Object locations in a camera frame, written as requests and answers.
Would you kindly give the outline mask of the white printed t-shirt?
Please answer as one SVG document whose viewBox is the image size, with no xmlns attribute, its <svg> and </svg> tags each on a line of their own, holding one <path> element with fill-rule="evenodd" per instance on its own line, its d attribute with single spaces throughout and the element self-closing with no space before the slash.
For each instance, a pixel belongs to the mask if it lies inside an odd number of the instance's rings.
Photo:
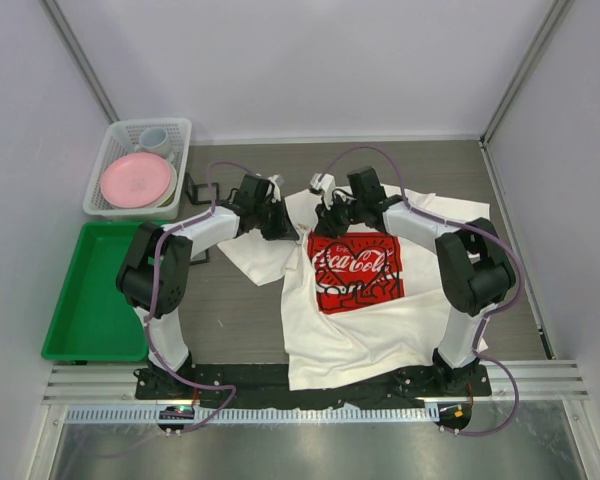
<svg viewBox="0 0 600 480">
<path fill-rule="evenodd" d="M 254 284 L 282 281 L 290 389 L 333 389 L 431 365 L 451 309 L 436 255 L 363 224 L 342 238 L 318 236 L 319 197 L 304 190 L 285 202 L 299 240 L 267 241 L 253 230 L 218 247 Z"/>
</svg>

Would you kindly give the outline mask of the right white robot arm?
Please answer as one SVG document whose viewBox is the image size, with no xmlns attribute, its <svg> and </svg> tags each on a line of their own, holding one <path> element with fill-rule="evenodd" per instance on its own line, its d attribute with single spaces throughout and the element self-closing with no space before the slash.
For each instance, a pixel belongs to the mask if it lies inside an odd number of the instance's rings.
<svg viewBox="0 0 600 480">
<path fill-rule="evenodd" d="M 451 309 L 432 354 L 431 380 L 440 393 L 457 393 L 479 365 L 487 317 L 517 283 L 506 245 L 485 218 L 461 223 L 415 206 L 404 192 L 389 196 L 371 167 L 349 173 L 348 181 L 350 191 L 343 194 L 330 174 L 316 174 L 310 181 L 309 191 L 320 197 L 315 233 L 341 238 L 350 226 L 363 224 L 436 255 Z"/>
</svg>

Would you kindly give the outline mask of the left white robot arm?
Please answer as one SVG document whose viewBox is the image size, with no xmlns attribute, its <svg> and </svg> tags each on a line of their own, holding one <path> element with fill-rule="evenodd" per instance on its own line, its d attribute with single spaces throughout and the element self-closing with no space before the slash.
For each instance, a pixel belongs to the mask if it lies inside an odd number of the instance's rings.
<svg viewBox="0 0 600 480">
<path fill-rule="evenodd" d="M 179 319 L 192 259 L 210 247 L 253 230 L 267 240 L 297 240 L 278 175 L 244 175 L 229 198 L 173 224 L 141 224 L 116 277 L 116 288 L 141 321 L 149 347 L 149 371 L 170 398 L 190 391 L 191 353 Z"/>
</svg>

